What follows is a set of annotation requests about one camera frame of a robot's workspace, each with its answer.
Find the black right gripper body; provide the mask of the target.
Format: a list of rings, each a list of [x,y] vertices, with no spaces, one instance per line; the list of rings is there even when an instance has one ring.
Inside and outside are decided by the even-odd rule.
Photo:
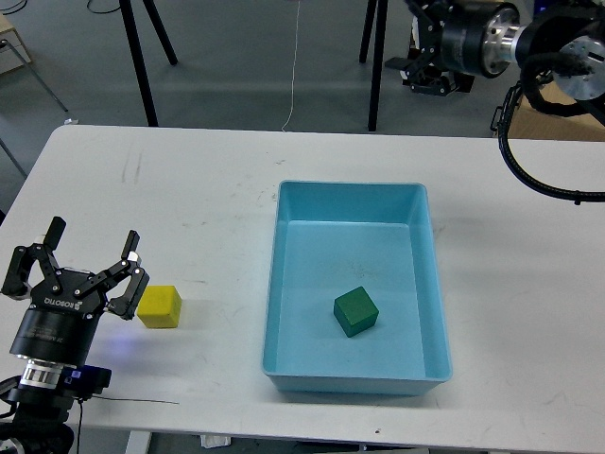
[[[424,54],[440,69],[473,76],[498,76],[502,61],[491,33],[500,17],[496,1],[426,1]]]

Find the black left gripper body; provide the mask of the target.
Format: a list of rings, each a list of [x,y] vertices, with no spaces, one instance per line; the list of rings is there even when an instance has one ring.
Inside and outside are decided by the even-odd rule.
[[[93,275],[64,269],[57,276],[60,291],[42,281],[31,290],[31,303],[9,352],[67,366],[81,367],[88,356],[104,298],[98,292],[76,295]]]

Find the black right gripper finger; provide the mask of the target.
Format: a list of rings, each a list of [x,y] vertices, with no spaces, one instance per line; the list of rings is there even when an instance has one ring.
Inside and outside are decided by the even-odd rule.
[[[441,33],[442,2],[438,0],[406,0],[409,11],[416,18],[413,29],[417,38],[437,38]]]
[[[412,48],[406,58],[391,58],[385,63],[388,69],[397,70],[414,94],[447,96],[452,92],[452,78],[447,70],[433,62],[434,48]]]

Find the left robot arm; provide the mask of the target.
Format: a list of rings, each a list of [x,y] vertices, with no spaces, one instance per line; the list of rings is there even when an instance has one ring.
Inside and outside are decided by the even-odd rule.
[[[129,232],[120,259],[99,272],[60,267],[54,256],[65,230],[52,219],[42,239],[14,249],[1,292],[28,302],[10,353],[22,358],[21,375],[1,383],[4,453],[67,453],[76,439],[66,421],[76,403],[108,388],[112,373],[86,363],[100,318],[133,318],[149,281]]]

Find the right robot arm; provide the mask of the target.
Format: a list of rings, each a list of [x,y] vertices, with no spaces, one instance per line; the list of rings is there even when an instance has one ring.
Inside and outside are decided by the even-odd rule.
[[[416,21],[401,71],[411,89],[446,96],[475,77],[520,70],[525,96],[560,116],[604,95],[604,5],[548,1],[524,25],[511,1],[410,1]]]

